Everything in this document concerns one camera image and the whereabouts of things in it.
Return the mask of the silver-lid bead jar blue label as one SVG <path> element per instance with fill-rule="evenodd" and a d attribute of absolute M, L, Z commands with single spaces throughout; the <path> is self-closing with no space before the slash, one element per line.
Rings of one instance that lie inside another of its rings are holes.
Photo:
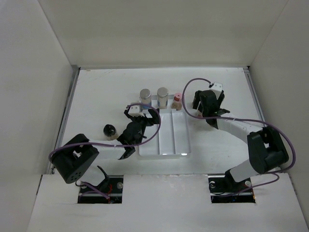
<path fill-rule="evenodd" d="M 143 104 L 141 108 L 148 109 L 152 105 L 152 96 L 149 89 L 145 88 L 140 91 L 140 102 Z"/>

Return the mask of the pink-cap spice bottle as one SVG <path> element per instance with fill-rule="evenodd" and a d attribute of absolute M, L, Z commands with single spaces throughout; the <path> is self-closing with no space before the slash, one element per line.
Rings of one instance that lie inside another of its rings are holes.
<path fill-rule="evenodd" d="M 171 104 L 171 109 L 176 109 L 177 111 L 182 109 L 182 94 L 175 93 L 173 96 L 173 102 Z"/>

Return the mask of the black round-top beige bottle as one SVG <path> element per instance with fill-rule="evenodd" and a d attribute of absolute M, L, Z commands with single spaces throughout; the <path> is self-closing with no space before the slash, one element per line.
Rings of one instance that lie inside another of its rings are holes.
<path fill-rule="evenodd" d="M 118 133 L 115 126 L 111 124 L 106 124 L 103 128 L 103 133 L 107 140 L 116 140 L 118 138 Z"/>

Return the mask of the white-lid red-label jar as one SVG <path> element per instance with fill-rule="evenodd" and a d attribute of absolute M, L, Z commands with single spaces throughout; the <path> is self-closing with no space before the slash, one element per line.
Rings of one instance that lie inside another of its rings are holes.
<path fill-rule="evenodd" d="M 197 110 L 196 116 L 197 116 L 197 117 L 203 117 L 203 114 L 202 114 L 202 112 L 200 112 L 199 110 Z"/>

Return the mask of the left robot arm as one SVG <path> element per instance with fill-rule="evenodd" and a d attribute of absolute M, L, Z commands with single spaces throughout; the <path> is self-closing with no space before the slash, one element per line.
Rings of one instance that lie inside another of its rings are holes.
<path fill-rule="evenodd" d="M 80 133 L 64 146 L 52 151 L 48 159 L 64 179 L 71 184 L 79 180 L 98 156 L 105 159 L 125 160 L 136 147 L 150 142 L 161 127 L 160 109 L 150 106 L 148 117 L 141 109 L 142 103 L 133 103 L 126 107 L 125 116 L 131 120 L 122 134 L 111 141 L 94 141 Z"/>

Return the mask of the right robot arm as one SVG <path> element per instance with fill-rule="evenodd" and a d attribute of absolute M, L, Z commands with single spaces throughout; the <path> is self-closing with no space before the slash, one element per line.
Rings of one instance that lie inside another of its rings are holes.
<path fill-rule="evenodd" d="M 217 184 L 217 187 L 232 192 L 250 177 L 265 174 L 286 163 L 289 155 L 275 128 L 234 119 L 230 111 L 220 107 L 223 99 L 223 91 L 218 95 L 213 90 L 198 90 L 195 92 L 193 109 L 211 127 L 228 132 L 248 147 L 248 159 L 227 170 L 224 178 Z"/>

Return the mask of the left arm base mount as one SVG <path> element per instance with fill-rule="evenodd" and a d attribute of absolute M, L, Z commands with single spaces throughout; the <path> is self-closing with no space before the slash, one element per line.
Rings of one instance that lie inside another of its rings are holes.
<path fill-rule="evenodd" d="M 80 188 L 77 203 L 79 204 L 121 204 L 124 187 L 124 176 L 108 175 L 100 166 L 97 166 L 104 178 L 94 186 L 88 182 L 75 185 Z"/>

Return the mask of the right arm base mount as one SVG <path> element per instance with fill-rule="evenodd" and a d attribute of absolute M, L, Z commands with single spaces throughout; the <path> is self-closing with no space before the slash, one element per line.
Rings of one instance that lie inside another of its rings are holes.
<path fill-rule="evenodd" d="M 234 182 L 224 175 L 209 175 L 209 190 L 212 203 L 255 203 L 251 179 Z"/>

